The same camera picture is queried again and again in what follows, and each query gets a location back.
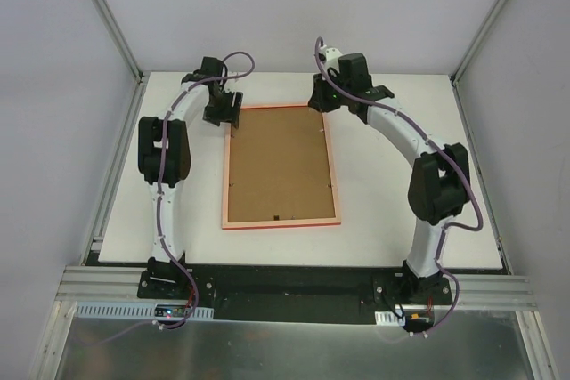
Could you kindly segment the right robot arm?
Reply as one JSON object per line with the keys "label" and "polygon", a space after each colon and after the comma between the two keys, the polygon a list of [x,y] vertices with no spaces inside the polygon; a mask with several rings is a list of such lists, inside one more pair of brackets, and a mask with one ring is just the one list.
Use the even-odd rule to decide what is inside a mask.
{"label": "right robot arm", "polygon": [[403,110],[394,93],[374,85],[361,53],[343,54],[320,46],[310,108],[321,113],[347,107],[380,132],[411,166],[408,203],[416,217],[410,253],[402,275],[385,285],[381,296],[391,303],[423,304],[444,285],[440,258],[448,226],[469,200],[468,152],[460,143],[441,146]]}

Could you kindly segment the left aluminium post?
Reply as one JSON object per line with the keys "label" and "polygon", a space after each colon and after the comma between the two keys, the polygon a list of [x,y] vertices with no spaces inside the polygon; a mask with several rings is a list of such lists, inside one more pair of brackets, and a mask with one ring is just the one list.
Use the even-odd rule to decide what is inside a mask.
{"label": "left aluminium post", "polygon": [[139,66],[133,51],[131,50],[123,31],[110,9],[107,0],[91,0],[95,10],[97,11],[103,26],[106,28],[111,41],[117,48],[123,62],[126,64],[129,72],[137,83],[143,79],[143,71]]}

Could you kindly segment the red picture frame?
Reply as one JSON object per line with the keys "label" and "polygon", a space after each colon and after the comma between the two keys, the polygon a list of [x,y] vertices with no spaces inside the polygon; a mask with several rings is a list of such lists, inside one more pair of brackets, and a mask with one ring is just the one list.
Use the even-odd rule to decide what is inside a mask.
{"label": "red picture frame", "polygon": [[224,141],[223,230],[338,226],[326,117],[305,104],[248,106]]}

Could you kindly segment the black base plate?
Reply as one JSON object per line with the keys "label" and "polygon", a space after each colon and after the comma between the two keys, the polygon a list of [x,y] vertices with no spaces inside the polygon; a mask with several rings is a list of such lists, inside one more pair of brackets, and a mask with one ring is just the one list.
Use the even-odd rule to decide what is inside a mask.
{"label": "black base plate", "polygon": [[371,325],[378,312],[403,306],[448,306],[447,278],[413,279],[405,267],[301,267],[148,261],[141,299],[187,301],[211,309],[216,320]]}

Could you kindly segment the aluminium post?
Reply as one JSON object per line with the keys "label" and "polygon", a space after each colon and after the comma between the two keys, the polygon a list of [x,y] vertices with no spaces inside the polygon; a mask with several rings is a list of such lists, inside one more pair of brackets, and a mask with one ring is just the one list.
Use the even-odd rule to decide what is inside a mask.
{"label": "aluminium post", "polygon": [[460,82],[462,77],[468,70],[471,62],[476,58],[479,51],[482,49],[483,44],[487,37],[490,35],[493,26],[496,21],[500,18],[503,10],[507,7],[510,0],[494,0],[493,4],[485,15],[484,20],[477,29],[473,39],[468,45],[468,49],[465,51],[460,59],[460,62],[456,69],[450,74],[450,81],[452,87],[456,87]]}
{"label": "aluminium post", "polygon": [[106,28],[111,41],[117,48],[123,62],[126,64],[129,72],[137,83],[143,79],[143,71],[139,66],[133,51],[131,50],[123,31],[110,9],[107,0],[91,0],[95,10],[97,11],[103,26]]}

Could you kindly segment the left aluminium side rail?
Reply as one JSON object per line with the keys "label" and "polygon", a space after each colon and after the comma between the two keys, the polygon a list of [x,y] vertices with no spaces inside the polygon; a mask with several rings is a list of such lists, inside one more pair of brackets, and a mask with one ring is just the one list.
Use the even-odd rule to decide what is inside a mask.
{"label": "left aluminium side rail", "polygon": [[134,123],[138,118],[138,113],[143,102],[149,76],[149,72],[143,72],[139,78],[135,80],[134,90],[130,97],[127,109],[121,117],[121,127],[119,128],[118,137],[114,142],[112,156],[110,158],[107,172],[104,176],[101,194],[94,208],[94,213],[87,229],[83,252],[78,259],[79,265],[84,265],[86,263],[88,256],[92,251],[93,244],[104,239],[104,234],[110,219],[110,214],[112,213],[121,174],[126,161],[126,155],[128,153],[134,131]]}

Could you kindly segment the aluminium front rail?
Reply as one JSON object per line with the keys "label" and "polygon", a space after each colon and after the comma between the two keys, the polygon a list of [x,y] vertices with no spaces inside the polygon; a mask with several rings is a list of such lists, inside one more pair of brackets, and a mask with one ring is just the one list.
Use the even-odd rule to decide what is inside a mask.
{"label": "aluminium front rail", "polygon": [[[68,266],[56,292],[59,301],[121,303],[185,303],[182,299],[140,298],[137,290],[144,269],[132,266]],[[199,306],[212,307],[230,295],[276,294],[348,296],[359,304],[395,300],[395,287],[388,282],[398,276],[396,268],[316,266],[254,266],[194,264],[191,267],[199,289]],[[461,310],[534,311],[537,302],[529,280],[521,276],[494,275],[489,271],[457,273],[448,287],[440,287],[433,302],[459,297]]]}

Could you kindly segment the shiny metal floor sheet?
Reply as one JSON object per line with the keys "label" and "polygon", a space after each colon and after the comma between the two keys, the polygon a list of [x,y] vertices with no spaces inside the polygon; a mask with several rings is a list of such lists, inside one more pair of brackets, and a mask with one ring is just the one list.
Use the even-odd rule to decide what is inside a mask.
{"label": "shiny metal floor sheet", "polygon": [[456,312],[394,327],[195,321],[174,331],[75,319],[60,379],[530,379],[516,317]]}

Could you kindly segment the right aluminium post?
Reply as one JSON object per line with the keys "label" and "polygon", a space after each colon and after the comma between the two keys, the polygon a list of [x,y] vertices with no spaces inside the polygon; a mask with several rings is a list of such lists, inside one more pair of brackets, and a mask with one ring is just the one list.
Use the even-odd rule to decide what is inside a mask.
{"label": "right aluminium post", "polygon": [[479,51],[482,49],[483,44],[487,37],[490,35],[493,26],[496,21],[500,18],[503,10],[507,7],[510,0],[494,0],[493,4],[485,15],[484,20],[477,29],[473,39],[468,45],[468,49],[465,51],[460,59],[460,62],[456,69],[450,74],[450,81],[452,87],[456,87],[460,82],[462,77],[468,70],[471,62],[476,58]]}

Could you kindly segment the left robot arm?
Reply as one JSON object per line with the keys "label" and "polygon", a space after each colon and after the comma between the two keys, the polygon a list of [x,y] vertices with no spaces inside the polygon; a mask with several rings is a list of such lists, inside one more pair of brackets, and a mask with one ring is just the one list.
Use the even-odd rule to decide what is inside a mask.
{"label": "left robot arm", "polygon": [[138,122],[137,167],[151,194],[153,243],[140,277],[140,298],[196,297],[183,267],[185,237],[181,211],[183,186],[191,171],[188,128],[198,114],[211,125],[239,127],[243,94],[225,89],[227,61],[204,57],[200,67],[181,81],[174,100],[158,115]]}

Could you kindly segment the right aluminium side rail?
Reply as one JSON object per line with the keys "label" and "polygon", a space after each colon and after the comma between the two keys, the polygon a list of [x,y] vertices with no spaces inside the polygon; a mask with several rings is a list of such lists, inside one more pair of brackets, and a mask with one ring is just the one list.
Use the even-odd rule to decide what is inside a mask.
{"label": "right aluminium side rail", "polygon": [[460,114],[460,119],[461,119],[461,123],[463,125],[464,131],[466,133],[467,136],[467,140],[468,140],[468,145],[470,148],[470,152],[473,158],[473,162],[475,165],[475,170],[476,170],[476,175],[478,178],[478,182],[479,182],[479,186],[482,192],[482,196],[484,199],[484,206],[485,206],[485,211],[488,215],[489,218],[489,222],[493,231],[493,236],[494,236],[494,240],[501,258],[501,264],[502,264],[502,268],[503,270],[505,270],[505,272],[507,274],[512,274],[512,266],[511,266],[511,262],[509,259],[509,256],[505,250],[505,246],[504,246],[504,241],[501,235],[501,232],[499,230],[498,224],[496,222],[496,218],[493,212],[493,206],[491,203],[491,200],[489,199],[489,194],[487,191],[487,186],[485,183],[485,178],[483,175],[483,170],[481,168],[481,163],[480,163],[480,157],[479,157],[479,153],[476,147],[476,139],[475,139],[475,134],[473,132],[472,126],[469,122],[468,119],[468,115],[467,112],[463,106],[461,97],[460,97],[460,92],[459,92],[459,84],[456,82],[455,76],[451,75],[449,76],[449,80],[450,80],[450,85],[452,87],[452,92],[453,92],[453,96]]}

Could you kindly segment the aluminium side rail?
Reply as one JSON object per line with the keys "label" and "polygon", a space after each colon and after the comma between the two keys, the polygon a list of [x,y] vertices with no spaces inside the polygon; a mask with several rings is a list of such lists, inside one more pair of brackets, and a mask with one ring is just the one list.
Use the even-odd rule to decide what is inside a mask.
{"label": "aluminium side rail", "polygon": [[143,72],[139,78],[135,80],[134,90],[130,97],[127,109],[121,117],[121,127],[119,128],[118,137],[114,142],[112,156],[110,158],[107,172],[104,176],[101,194],[94,208],[94,213],[87,229],[83,252],[78,259],[79,265],[84,265],[86,263],[88,256],[92,251],[93,244],[104,239],[104,234],[110,219],[110,214],[112,213],[121,174],[126,161],[126,155],[128,153],[134,131],[134,123],[138,118],[138,113],[143,102],[149,76],[149,72]]}
{"label": "aluminium side rail", "polygon": [[476,147],[476,139],[475,139],[475,134],[473,132],[472,126],[469,122],[468,119],[468,115],[467,112],[463,106],[461,97],[460,97],[460,92],[459,92],[459,84],[456,82],[455,76],[451,75],[449,76],[449,80],[450,80],[450,85],[452,87],[452,92],[453,92],[453,96],[460,114],[460,119],[461,119],[461,123],[463,125],[464,131],[466,133],[467,136],[467,140],[468,140],[468,145],[470,148],[470,152],[473,158],[473,162],[475,165],[475,170],[476,170],[476,175],[478,178],[478,182],[479,182],[479,186],[482,192],[482,196],[484,199],[484,206],[485,206],[485,211],[488,215],[489,218],[489,222],[493,231],[493,236],[494,236],[494,240],[501,258],[501,264],[502,264],[502,268],[503,270],[505,270],[505,272],[507,274],[512,274],[512,266],[511,266],[511,262],[509,259],[509,256],[505,250],[505,246],[504,246],[504,241],[501,235],[501,232],[499,230],[498,224],[496,222],[496,218],[493,212],[493,206],[491,203],[491,200],[489,199],[489,194],[487,191],[487,186],[485,183],[485,178],[483,175],[483,170],[481,168],[481,163],[480,163],[480,157],[479,157],[479,153]]}

